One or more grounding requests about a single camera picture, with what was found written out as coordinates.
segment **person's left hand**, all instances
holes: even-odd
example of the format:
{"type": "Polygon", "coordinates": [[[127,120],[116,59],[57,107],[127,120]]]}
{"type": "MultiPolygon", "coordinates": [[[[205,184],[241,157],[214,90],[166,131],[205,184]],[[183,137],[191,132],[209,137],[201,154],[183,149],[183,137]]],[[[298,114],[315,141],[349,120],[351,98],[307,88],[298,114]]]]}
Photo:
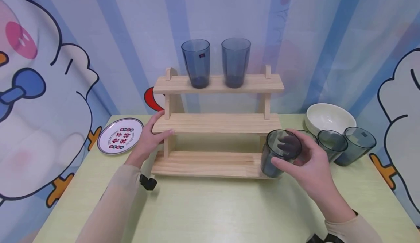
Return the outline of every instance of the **person's left hand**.
{"type": "Polygon", "coordinates": [[[150,118],[149,122],[144,125],[139,141],[125,161],[125,165],[133,165],[141,168],[143,162],[149,158],[150,153],[153,152],[159,144],[163,143],[163,140],[174,134],[173,129],[166,130],[165,132],[156,135],[152,133],[153,125],[163,114],[165,114],[165,111],[155,113],[152,118],[150,118]]]}

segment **three-tier wooden rack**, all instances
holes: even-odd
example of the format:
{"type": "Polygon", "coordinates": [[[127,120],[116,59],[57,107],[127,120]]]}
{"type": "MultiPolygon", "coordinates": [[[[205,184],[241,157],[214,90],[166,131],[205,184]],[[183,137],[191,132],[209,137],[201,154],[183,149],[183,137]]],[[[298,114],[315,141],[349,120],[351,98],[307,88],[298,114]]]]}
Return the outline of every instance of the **three-tier wooden rack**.
{"type": "Polygon", "coordinates": [[[180,76],[174,68],[167,68],[159,77],[154,93],[165,95],[165,115],[153,127],[154,133],[174,129],[175,135],[165,139],[164,150],[159,151],[152,173],[161,176],[267,178],[260,169],[261,153],[175,151],[176,135],[194,134],[255,134],[260,146],[269,132],[281,129],[279,116],[270,114],[272,93],[284,90],[278,74],[271,74],[265,66],[264,74],[247,74],[243,86],[237,89],[224,84],[223,75],[210,77],[204,89],[191,86],[188,76],[180,76]],[[185,113],[180,94],[198,93],[260,93],[260,113],[185,113]]]}

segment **plate rim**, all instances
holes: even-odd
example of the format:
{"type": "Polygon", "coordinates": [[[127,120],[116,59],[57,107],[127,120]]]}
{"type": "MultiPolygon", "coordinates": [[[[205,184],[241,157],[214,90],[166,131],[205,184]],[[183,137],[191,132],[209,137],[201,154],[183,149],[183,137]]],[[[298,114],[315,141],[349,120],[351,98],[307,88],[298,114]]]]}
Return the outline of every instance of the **plate rim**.
{"type": "Polygon", "coordinates": [[[139,119],[137,119],[137,118],[127,117],[127,118],[122,118],[122,119],[118,119],[118,120],[116,120],[116,121],[113,121],[113,122],[112,122],[112,123],[110,123],[107,127],[105,127],[105,129],[104,129],[104,130],[102,130],[102,132],[100,133],[100,135],[99,135],[99,137],[98,137],[98,140],[96,141],[96,146],[98,147],[99,151],[101,151],[102,153],[107,154],[107,155],[117,155],[117,154],[122,154],[122,153],[127,152],[127,151],[128,151],[128,150],[130,150],[131,148],[133,148],[133,146],[135,146],[135,145],[138,143],[138,140],[137,140],[137,141],[136,141],[136,143],[134,143],[134,144],[133,144],[133,146],[132,146],[132,147],[130,147],[129,149],[127,149],[127,150],[125,150],[125,151],[122,151],[122,152],[114,153],[114,154],[111,154],[111,153],[108,153],[108,152],[103,151],[103,149],[102,149],[102,148],[100,147],[100,145],[99,145],[99,140],[100,140],[100,138],[102,137],[102,134],[103,134],[103,133],[105,133],[105,131],[106,131],[109,127],[111,127],[111,125],[113,125],[114,123],[117,123],[117,122],[119,122],[119,121],[124,121],[124,120],[127,120],[127,119],[133,119],[133,120],[135,120],[135,121],[138,121],[138,122],[141,124],[141,131],[143,132],[144,124],[143,124],[143,123],[142,123],[139,119]]]}

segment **light green tabletop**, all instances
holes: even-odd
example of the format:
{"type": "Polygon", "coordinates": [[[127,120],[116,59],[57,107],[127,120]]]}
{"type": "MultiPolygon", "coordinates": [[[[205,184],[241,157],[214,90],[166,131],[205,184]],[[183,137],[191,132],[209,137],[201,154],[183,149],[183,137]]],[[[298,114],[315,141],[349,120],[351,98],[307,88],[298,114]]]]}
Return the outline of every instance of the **light green tabletop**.
{"type": "MultiPolygon", "coordinates": [[[[283,128],[304,129],[303,114],[279,115],[283,128]]],[[[112,116],[110,122],[134,117],[112,116]]],[[[178,149],[211,151],[258,149],[258,137],[185,135],[178,149]]],[[[141,169],[149,174],[156,153],[141,169]]],[[[99,201],[128,152],[102,154],[94,146],[48,217],[34,243],[70,243],[99,201]]],[[[351,207],[367,219],[384,242],[420,242],[420,233],[368,157],[348,167],[331,165],[335,184],[351,207]]],[[[155,177],[158,185],[136,198],[123,242],[305,242],[326,236],[315,203],[289,175],[279,180],[155,177]]]]}

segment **glass tumbler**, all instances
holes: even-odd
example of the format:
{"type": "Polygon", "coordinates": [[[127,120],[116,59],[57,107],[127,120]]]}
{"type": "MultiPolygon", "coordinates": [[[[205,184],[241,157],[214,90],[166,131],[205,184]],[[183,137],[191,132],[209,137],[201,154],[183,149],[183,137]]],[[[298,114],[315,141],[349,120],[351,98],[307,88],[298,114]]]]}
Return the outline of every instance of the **glass tumbler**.
{"type": "Polygon", "coordinates": [[[274,130],[268,133],[261,156],[261,171],[268,177],[278,177],[281,170],[271,163],[271,158],[278,157],[292,162],[302,151],[302,144],[296,135],[287,130],[274,130]]]}
{"type": "Polygon", "coordinates": [[[315,141],[315,143],[316,144],[319,144],[319,142],[318,142],[318,138],[316,138],[316,136],[315,135],[313,135],[311,132],[308,132],[308,131],[306,131],[306,130],[298,130],[299,132],[301,132],[301,133],[303,133],[304,135],[307,135],[307,136],[309,136],[310,138],[312,138],[314,141],[315,141]]]}
{"type": "Polygon", "coordinates": [[[340,156],[349,146],[346,138],[333,130],[322,130],[318,133],[319,146],[324,149],[328,156],[328,162],[332,162],[340,156]]]}
{"type": "Polygon", "coordinates": [[[210,79],[210,43],[204,39],[191,39],[181,48],[191,85],[197,89],[206,88],[210,79]]]}
{"type": "Polygon", "coordinates": [[[354,163],[376,146],[375,137],[359,127],[347,128],[344,131],[344,137],[347,139],[349,147],[334,161],[339,166],[348,166],[354,163]]]}
{"type": "Polygon", "coordinates": [[[244,84],[250,50],[251,41],[248,39],[230,38],[222,42],[223,73],[227,87],[239,88],[244,84]]]}

